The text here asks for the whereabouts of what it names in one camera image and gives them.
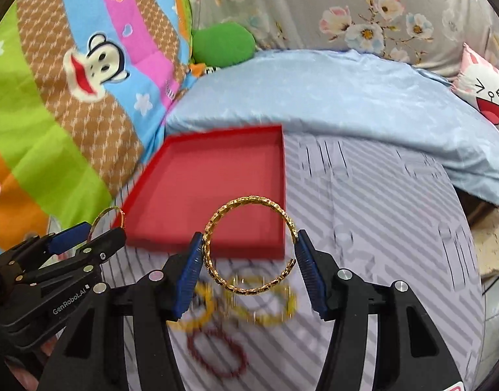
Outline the person's left hand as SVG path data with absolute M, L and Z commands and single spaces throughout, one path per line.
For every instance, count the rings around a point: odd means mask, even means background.
M 36 391 L 42 376 L 42 370 L 48 363 L 57 343 L 58 335 L 53 335 L 39 348 L 26 353 L 26 356 L 31 356 L 31 359 L 25 363 L 15 356 L 6 356 L 7 367 L 25 390 Z

